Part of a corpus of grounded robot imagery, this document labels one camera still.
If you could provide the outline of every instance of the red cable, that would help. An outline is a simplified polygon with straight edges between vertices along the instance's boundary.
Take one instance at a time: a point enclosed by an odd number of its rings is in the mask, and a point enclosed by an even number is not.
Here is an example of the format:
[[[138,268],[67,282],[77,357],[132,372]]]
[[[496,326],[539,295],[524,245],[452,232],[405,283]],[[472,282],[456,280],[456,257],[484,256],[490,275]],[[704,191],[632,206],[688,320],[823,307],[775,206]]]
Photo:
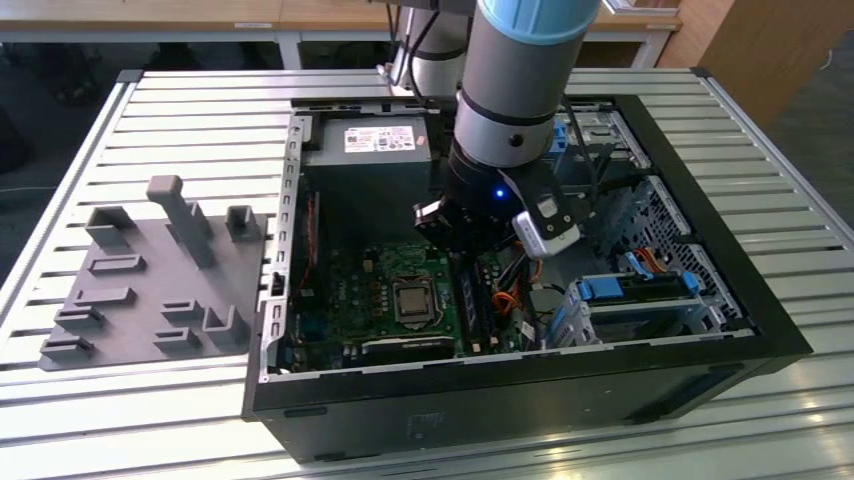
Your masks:
[[[302,287],[305,286],[305,282],[308,281],[308,273],[310,272],[310,267],[313,266],[314,259],[314,242],[310,237],[310,218],[313,217],[313,207],[310,196],[308,196],[308,221],[305,222],[308,227],[308,264],[305,265],[305,273],[302,274],[302,280],[298,282],[297,291],[301,292]]]

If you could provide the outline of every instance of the table leg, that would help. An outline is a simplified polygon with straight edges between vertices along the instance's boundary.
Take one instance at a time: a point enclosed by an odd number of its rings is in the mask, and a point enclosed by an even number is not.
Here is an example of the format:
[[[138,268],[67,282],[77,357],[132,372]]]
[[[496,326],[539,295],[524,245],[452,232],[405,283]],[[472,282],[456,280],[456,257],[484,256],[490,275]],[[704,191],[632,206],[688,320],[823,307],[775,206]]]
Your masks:
[[[281,65],[285,70],[301,70],[302,61],[298,56],[298,32],[277,32],[276,43],[281,54]]]

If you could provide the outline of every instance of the robotic arm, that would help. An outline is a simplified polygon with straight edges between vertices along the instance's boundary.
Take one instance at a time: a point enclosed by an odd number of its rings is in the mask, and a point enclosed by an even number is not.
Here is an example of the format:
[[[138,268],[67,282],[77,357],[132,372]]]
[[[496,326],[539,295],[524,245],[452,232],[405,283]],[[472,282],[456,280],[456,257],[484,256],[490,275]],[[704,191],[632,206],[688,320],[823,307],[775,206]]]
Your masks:
[[[585,202],[560,193],[541,156],[597,0],[401,3],[429,10],[401,15],[408,41],[390,82],[408,83],[418,97],[457,98],[444,194],[416,206],[416,226],[437,246],[470,250],[496,244],[509,222],[528,256],[552,256],[579,239],[577,222],[588,216]],[[464,224],[476,228],[465,231]],[[497,239],[472,240],[474,229]],[[460,235],[465,240],[453,240]]]

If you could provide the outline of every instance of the motherboard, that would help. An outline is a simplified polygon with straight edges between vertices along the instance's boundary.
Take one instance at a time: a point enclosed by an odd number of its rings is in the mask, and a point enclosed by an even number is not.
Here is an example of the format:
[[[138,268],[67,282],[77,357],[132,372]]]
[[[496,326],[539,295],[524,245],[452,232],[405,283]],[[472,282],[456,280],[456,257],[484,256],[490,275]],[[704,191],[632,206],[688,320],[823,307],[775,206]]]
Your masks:
[[[484,285],[501,272],[478,259]],[[446,255],[426,243],[332,250],[322,298],[298,312],[294,370],[381,365],[510,351],[515,329],[472,338],[460,324]]]

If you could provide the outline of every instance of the wooden table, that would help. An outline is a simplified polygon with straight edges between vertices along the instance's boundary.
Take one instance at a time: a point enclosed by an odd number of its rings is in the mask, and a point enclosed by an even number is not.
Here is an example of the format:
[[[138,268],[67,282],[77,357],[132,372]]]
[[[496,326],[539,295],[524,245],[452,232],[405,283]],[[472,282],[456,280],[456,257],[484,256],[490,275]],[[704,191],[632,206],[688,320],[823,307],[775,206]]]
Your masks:
[[[600,6],[584,40],[640,44],[631,67],[652,68],[669,34],[680,25],[675,17],[616,16]],[[285,68],[301,69],[298,43],[302,41],[386,40],[385,7],[365,0],[281,0],[278,29]]]
[[[274,41],[280,12],[281,0],[0,0],[0,41]]]
[[[601,7],[587,40],[640,44],[631,66],[652,67],[679,26]],[[273,41],[301,69],[302,41],[386,39],[384,6],[365,0],[0,0],[0,42]]]

